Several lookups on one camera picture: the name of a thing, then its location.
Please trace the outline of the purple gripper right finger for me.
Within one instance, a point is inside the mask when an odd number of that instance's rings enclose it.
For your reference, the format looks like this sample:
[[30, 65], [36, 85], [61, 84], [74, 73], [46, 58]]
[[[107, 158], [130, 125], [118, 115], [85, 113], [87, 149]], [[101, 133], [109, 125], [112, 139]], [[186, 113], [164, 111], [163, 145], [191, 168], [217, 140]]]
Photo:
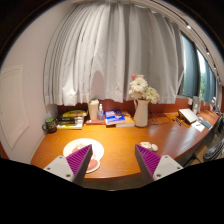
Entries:
[[160, 180], [182, 169], [169, 155], [159, 156], [140, 145], [135, 145], [135, 157], [145, 183]]

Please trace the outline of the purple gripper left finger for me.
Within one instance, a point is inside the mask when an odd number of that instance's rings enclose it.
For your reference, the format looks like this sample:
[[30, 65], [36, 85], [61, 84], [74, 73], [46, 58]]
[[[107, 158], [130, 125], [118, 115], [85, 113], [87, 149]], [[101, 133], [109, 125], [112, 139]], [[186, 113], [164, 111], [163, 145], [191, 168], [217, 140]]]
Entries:
[[44, 170], [81, 186], [92, 154], [92, 145], [87, 145], [67, 157], [56, 157]]

